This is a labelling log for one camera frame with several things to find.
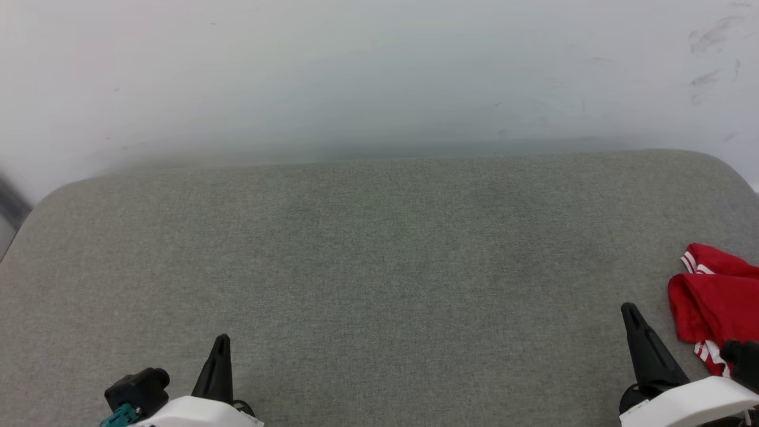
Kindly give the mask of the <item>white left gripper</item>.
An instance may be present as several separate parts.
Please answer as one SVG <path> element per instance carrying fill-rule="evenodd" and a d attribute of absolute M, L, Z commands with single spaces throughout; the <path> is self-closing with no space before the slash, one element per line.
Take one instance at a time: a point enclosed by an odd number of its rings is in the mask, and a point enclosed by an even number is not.
<path fill-rule="evenodd" d="M 216 337 L 190 396 L 170 399 L 129 427 L 265 427 L 244 400 L 235 399 L 231 340 Z"/>

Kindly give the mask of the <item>grey fabric sofa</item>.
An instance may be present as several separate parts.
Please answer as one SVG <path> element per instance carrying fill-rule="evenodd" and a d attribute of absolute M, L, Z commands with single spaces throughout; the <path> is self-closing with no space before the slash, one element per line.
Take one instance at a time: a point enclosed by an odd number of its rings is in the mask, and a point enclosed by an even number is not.
<path fill-rule="evenodd" d="M 759 195 L 687 151 L 174 170 L 44 198 L 0 262 L 0 427 L 98 427 L 217 335 L 266 427 L 612 427 L 633 302 L 692 380 L 690 243 L 759 264 Z"/>

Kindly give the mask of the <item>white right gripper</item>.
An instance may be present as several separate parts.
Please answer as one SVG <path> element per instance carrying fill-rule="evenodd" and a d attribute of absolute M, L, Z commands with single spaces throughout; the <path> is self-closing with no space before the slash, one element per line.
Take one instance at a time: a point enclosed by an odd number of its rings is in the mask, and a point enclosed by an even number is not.
<path fill-rule="evenodd" d="M 731 378 L 690 383 L 637 306 L 625 302 L 620 310 L 635 375 L 623 399 L 652 399 L 621 414 L 621 427 L 696 427 L 759 405 L 759 394 Z"/>

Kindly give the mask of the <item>red and white basketball jersey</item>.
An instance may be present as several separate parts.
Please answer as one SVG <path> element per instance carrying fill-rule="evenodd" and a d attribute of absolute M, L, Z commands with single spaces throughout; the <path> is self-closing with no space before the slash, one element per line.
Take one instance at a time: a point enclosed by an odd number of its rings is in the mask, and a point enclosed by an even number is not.
<path fill-rule="evenodd" d="M 726 342 L 759 342 L 759 266 L 699 243 L 681 256 L 685 272 L 667 286 L 678 340 L 691 343 L 710 375 L 729 378 Z"/>

